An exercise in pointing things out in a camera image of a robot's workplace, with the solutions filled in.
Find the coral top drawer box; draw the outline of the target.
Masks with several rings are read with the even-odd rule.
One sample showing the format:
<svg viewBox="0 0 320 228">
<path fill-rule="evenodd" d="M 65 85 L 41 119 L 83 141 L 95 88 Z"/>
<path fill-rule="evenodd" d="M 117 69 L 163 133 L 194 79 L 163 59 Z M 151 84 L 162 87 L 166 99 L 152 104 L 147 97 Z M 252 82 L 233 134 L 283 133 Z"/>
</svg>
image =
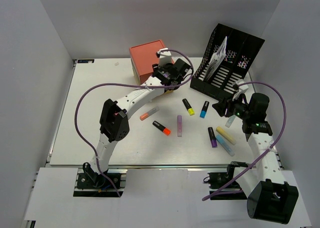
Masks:
<svg viewBox="0 0 320 228">
<path fill-rule="evenodd" d="M 156 52 L 166 48 L 162 40 L 140 44 L 129 48 L 132 70 L 136 82 L 141 85 L 153 73 L 153 64 L 159 63 Z"/>
</svg>

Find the white printed paper booklet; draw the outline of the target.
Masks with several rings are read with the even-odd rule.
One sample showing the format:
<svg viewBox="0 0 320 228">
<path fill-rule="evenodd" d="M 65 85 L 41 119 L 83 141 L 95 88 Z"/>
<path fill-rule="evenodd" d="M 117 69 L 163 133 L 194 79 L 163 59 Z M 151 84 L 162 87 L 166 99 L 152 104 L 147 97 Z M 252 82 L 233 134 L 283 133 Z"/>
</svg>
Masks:
<svg viewBox="0 0 320 228">
<path fill-rule="evenodd" d="M 219 49 L 213 53 L 207 71 L 205 73 L 204 76 L 204 81 L 207 82 L 209 81 L 209 79 L 212 77 L 212 75 L 214 74 L 215 70 L 219 67 L 219 65 L 221 64 L 221 62 L 225 59 L 227 52 L 227 41 L 228 41 L 228 37 L 225 36 L 223 42 L 221 43 Z"/>
</svg>

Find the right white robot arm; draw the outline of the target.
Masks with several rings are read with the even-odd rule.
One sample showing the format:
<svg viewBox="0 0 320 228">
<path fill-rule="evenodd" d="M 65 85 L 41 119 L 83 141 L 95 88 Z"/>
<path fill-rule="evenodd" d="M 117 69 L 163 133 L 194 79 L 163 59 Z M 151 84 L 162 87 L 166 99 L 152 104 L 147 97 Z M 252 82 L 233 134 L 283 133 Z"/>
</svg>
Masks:
<svg viewBox="0 0 320 228">
<path fill-rule="evenodd" d="M 287 224 L 299 192 L 282 174 L 273 132 L 266 121 L 269 102 L 267 95 L 254 93 L 249 101 L 245 94 L 240 94 L 213 104 L 221 117 L 235 115 L 242 120 L 242 131 L 254 161 L 251 164 L 233 161 L 225 173 L 210 174 L 211 188 L 217 189 L 218 195 L 226 195 L 227 188 L 237 188 L 247 198 L 246 210 L 250 218 Z"/>
</svg>

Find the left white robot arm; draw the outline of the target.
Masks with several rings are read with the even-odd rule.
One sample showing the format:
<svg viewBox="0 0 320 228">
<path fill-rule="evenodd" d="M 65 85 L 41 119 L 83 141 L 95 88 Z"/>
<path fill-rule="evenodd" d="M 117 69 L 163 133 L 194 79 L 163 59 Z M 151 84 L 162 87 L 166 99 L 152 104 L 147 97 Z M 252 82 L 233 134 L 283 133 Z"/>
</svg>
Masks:
<svg viewBox="0 0 320 228">
<path fill-rule="evenodd" d="M 82 167 L 93 187 L 102 187 L 113 181 L 112 178 L 106 178 L 109 161 L 117 143 L 128 135 L 129 119 L 133 114 L 166 91 L 176 90 L 185 80 L 187 72 L 193 70 L 192 66 L 182 59 L 177 59 L 173 64 L 154 64 L 152 67 L 152 75 L 142 85 L 122 98 L 115 101 L 108 99 L 103 104 L 99 119 L 99 142 L 94 158 Z"/>
</svg>

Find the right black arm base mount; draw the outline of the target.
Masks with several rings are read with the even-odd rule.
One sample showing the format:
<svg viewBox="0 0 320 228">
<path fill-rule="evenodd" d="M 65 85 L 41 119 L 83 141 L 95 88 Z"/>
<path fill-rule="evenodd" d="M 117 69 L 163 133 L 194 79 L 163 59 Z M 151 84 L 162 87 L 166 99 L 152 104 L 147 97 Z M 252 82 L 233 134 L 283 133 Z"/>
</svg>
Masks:
<svg viewBox="0 0 320 228">
<path fill-rule="evenodd" d="M 214 191 L 216 191 L 218 188 L 233 179 L 235 168 L 238 167 L 247 168 L 248 164 L 244 162 L 232 161 L 227 166 L 226 171 L 208 173 L 207 177 L 203 179 L 203 182 L 209 184 L 209 193 L 214 193 Z M 247 196 L 242 191 L 240 185 L 234 181 L 224 190 L 220 191 L 218 195 L 211 197 L 210 200 L 247 200 Z"/>
</svg>

